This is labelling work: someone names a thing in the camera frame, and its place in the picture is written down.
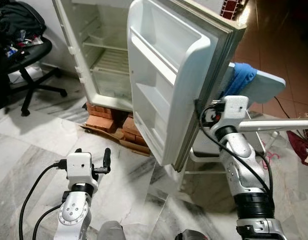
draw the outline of marble floor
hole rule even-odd
[[[12,99],[9,112],[0,110],[0,240],[18,239],[21,205],[37,176],[48,165],[82,148],[99,166],[105,148],[111,148],[111,173],[103,177],[91,205],[88,239],[97,239],[105,221],[116,220],[128,240],[172,240],[193,229],[211,240],[239,240],[236,212],[223,174],[187,175],[177,191],[179,174],[171,166],[159,166],[145,157],[100,136],[85,133],[78,124],[88,113],[78,80],[63,77],[50,84],[66,88],[68,97],[36,92],[31,114],[20,117],[23,95]],[[269,133],[262,133],[267,142]],[[274,174],[276,217],[288,240],[308,240],[308,167],[291,149],[282,132],[270,152]],[[37,219],[58,205],[67,190],[66,173],[52,169],[42,178],[24,215],[24,239],[31,239]],[[37,239],[52,239],[57,212],[40,225]]]

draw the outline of black cable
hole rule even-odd
[[[213,106],[208,106],[206,107],[199,116],[199,126],[201,128],[201,130],[203,131],[203,133],[206,135],[206,137],[208,137],[213,143],[217,144],[220,148],[222,148],[223,150],[225,150],[227,153],[229,153],[231,156],[233,156],[235,159],[237,159],[245,168],[247,168],[254,176],[255,178],[257,178],[257,180],[262,184],[262,186],[264,187],[264,189],[266,190],[267,194],[270,197],[270,200],[273,201],[273,195],[271,194],[270,189],[268,188],[268,186],[266,185],[266,183],[264,182],[264,180],[247,164],[245,163],[238,155],[236,155],[235,153],[233,153],[232,151],[230,151],[226,146],[222,145],[220,142],[218,142],[216,139],[214,139],[212,136],[209,135],[208,132],[206,132],[206,130],[203,128],[203,116],[204,113],[213,108]]]
[[[268,160],[266,159],[265,156],[263,156],[261,153],[257,152],[256,151],[256,155],[257,156],[260,156],[264,162],[266,163],[267,165],[267,169],[268,169],[268,175],[269,175],[269,189],[270,189],[270,193],[271,195],[273,196],[274,195],[274,182],[273,182],[273,172],[272,172],[272,168],[268,162]]]
[[[286,113],[286,111],[284,110],[283,106],[281,105],[280,101],[278,100],[278,98],[275,97],[275,99],[277,100],[280,108],[283,110],[284,114],[290,119],[290,116]]]
[[[43,220],[43,218],[46,217],[46,215],[48,215],[52,211],[60,208],[60,206],[62,206],[62,204],[57,205],[57,206],[51,208],[50,210],[44,212],[44,214],[37,220],[35,227],[34,227],[34,231],[33,231],[33,240],[36,240],[36,234],[37,234],[38,226],[39,226],[40,222]]]
[[[55,168],[58,167],[58,163],[54,163],[50,166],[48,166],[47,168],[45,168],[44,171],[42,171],[42,173],[38,176],[38,178],[36,179],[34,185],[32,186],[32,188],[30,189],[27,197],[25,198],[25,201],[23,203],[23,206],[20,210],[20,214],[19,214],[19,222],[18,222],[18,236],[19,236],[19,240],[23,240],[23,216],[24,216],[24,210],[25,210],[25,206],[29,200],[29,197],[31,196],[31,194],[33,193],[36,185],[38,184],[39,180],[42,178],[42,176],[51,168]]]

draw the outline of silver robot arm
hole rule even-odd
[[[67,156],[65,169],[70,193],[58,211],[54,239],[85,240],[91,221],[92,196],[97,192],[103,174],[110,172],[110,149],[105,150],[103,167],[94,168],[91,154],[78,149]]]
[[[226,96],[220,104],[223,106],[218,112],[221,117],[211,127],[211,135],[264,180],[265,174],[256,162],[255,150],[244,135],[236,130],[245,118],[248,98]],[[287,240],[279,220],[275,219],[275,206],[271,194],[264,189],[254,174],[223,149],[220,151],[220,160],[226,169],[230,191],[237,206],[237,232],[242,239]]]

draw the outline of wall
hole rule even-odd
[[[193,0],[193,1],[209,8],[210,10],[214,11],[217,14],[220,14],[224,3],[224,0]]]
[[[64,34],[60,27],[52,0],[22,1],[30,4],[44,18],[47,27],[44,36],[53,43],[52,51],[42,62],[75,73],[75,61],[68,52]]]

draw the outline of blue towel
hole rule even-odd
[[[247,84],[249,84],[257,74],[254,69],[247,63],[235,63],[234,76],[225,90],[224,96],[238,95]]]

